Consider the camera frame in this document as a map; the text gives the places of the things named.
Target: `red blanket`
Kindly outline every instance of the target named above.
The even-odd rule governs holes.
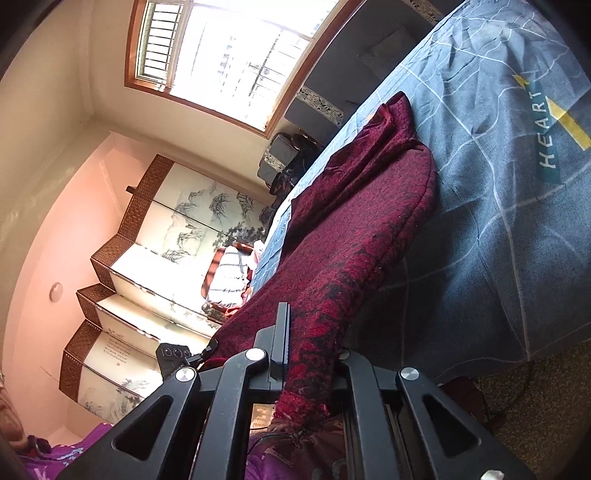
[[[277,271],[215,334],[219,347],[206,366],[252,347],[256,332],[274,324],[277,304],[289,302],[289,372],[275,416],[294,427],[320,424],[343,334],[426,219],[435,176],[399,92],[291,202]]]

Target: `blue bed cover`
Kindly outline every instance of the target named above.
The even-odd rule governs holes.
[[[384,80],[279,208],[254,290],[277,269],[291,199],[399,90],[433,152],[439,204],[348,344],[446,381],[590,338],[590,83],[521,0],[466,1]]]

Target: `cable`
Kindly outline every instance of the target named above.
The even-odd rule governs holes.
[[[511,409],[511,407],[513,407],[517,402],[519,402],[519,400],[521,400],[523,398],[523,395],[525,395],[525,392],[530,387],[531,380],[534,378],[535,362],[533,362],[533,361],[528,362],[527,366],[528,366],[528,371],[527,371],[527,376],[525,377],[525,382],[524,382],[523,388],[507,406],[500,409],[498,412],[493,413],[492,415],[489,414],[488,404],[486,402],[484,392],[482,390],[480,391],[480,394],[482,395],[482,401],[484,402],[485,411],[486,411],[486,418],[487,418],[486,423],[484,424],[484,427],[487,430],[492,431],[492,428],[494,426],[499,424],[500,421],[504,420],[506,418],[507,412]]]

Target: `yellow stripe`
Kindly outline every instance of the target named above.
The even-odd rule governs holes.
[[[513,78],[517,80],[517,83],[521,85],[521,88],[525,88],[525,85],[529,85],[529,82],[521,75],[513,75]]]
[[[565,110],[562,110],[548,97],[546,97],[546,101],[548,102],[550,115],[560,122],[560,125],[562,125],[569,135],[573,137],[574,141],[579,144],[581,149],[587,150],[589,147],[591,147],[591,138],[589,138],[585,130],[579,126],[574,118],[571,117]]]

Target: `screw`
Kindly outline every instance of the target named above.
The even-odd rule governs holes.
[[[195,378],[195,370],[189,367],[184,367],[174,374],[179,382],[188,382]]]
[[[405,380],[416,380],[418,378],[418,370],[413,367],[406,367],[400,371],[400,376]]]
[[[262,348],[249,348],[246,351],[246,358],[256,362],[257,360],[262,360],[265,358],[265,351]]]
[[[503,480],[505,474],[500,470],[488,470],[487,473],[481,476],[480,480]]]

